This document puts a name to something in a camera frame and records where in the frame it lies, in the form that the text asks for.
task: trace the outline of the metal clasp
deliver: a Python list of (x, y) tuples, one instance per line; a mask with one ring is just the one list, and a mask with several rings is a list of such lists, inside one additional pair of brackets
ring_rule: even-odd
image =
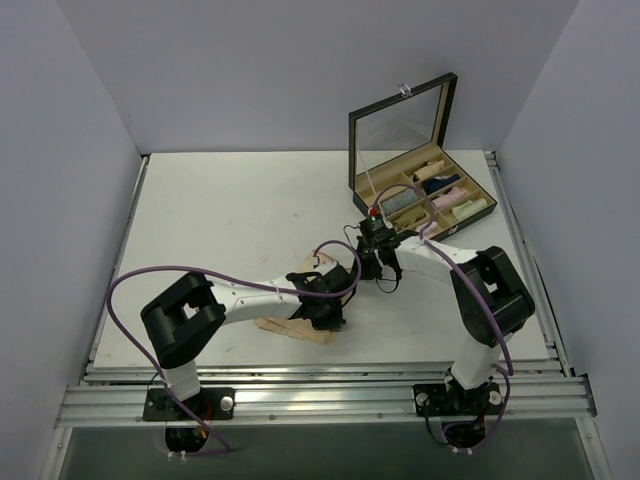
[(411, 91), (411, 87), (406, 83), (399, 83), (398, 90), (400, 90), (400, 95), (402, 95), (403, 98), (409, 98), (410, 96), (413, 95), (413, 92)]

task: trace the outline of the gray floor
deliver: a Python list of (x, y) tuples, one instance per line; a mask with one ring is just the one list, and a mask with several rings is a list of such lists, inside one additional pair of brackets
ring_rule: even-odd
[(424, 424), (233, 427), (238, 450), (169, 462), (161, 429), (76, 429), (61, 478), (591, 479), (573, 420), (507, 421), (472, 456), (454, 455)]

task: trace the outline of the open display case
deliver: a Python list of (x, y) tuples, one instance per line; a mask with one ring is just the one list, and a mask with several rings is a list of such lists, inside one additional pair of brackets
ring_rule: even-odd
[(362, 213), (377, 199), (400, 232), (428, 222), (433, 205), (426, 233), (442, 240), (495, 209), (495, 199), (442, 149), (457, 79), (448, 73), (413, 89), (402, 85), (349, 114), (349, 186)]

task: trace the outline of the box lid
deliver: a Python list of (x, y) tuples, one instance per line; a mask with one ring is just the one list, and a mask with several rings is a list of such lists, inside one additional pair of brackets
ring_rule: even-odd
[(447, 73), (417, 87), (400, 85), (400, 93), (349, 114), (349, 187), (357, 203), (356, 177), (417, 148), (442, 147), (457, 80)]

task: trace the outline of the navy blue cloth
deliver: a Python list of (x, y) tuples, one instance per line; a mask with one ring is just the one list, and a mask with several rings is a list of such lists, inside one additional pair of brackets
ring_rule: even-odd
[(460, 175), (458, 175), (457, 173), (443, 180), (438, 180), (435, 177), (431, 177), (422, 182), (422, 188), (424, 188), (424, 191), (427, 195), (430, 195), (433, 192), (437, 192), (441, 188), (444, 188), (447, 185), (451, 185), (453, 182), (456, 182), (458, 180), (460, 180)]

